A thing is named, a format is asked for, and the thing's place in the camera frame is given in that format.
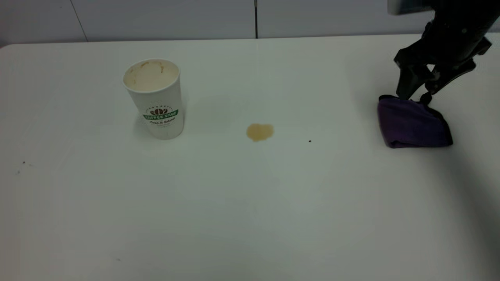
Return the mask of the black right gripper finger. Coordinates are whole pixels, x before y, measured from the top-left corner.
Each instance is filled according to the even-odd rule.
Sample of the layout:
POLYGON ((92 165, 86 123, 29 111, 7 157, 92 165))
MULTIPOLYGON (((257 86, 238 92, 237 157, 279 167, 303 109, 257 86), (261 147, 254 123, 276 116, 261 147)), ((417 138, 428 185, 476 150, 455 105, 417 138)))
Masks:
POLYGON ((429 80, 430 70, 426 65, 400 66, 396 94, 400 100, 408 100, 418 88, 429 80))
POLYGON ((476 68, 473 59, 468 59, 463 64, 458 66, 441 66, 435 65, 431 74, 432 78, 425 82, 425 88, 430 94, 436 94, 453 80, 461 75, 469 73, 476 68))

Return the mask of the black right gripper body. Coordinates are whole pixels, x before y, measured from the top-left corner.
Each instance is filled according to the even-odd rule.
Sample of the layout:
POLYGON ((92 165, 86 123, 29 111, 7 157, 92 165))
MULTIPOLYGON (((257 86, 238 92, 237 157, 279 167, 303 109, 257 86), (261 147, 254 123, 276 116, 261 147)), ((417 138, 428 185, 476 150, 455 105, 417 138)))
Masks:
POLYGON ((458 67, 492 46, 484 28, 448 23, 427 23, 415 43, 398 51, 394 61, 400 68, 424 64, 458 67))

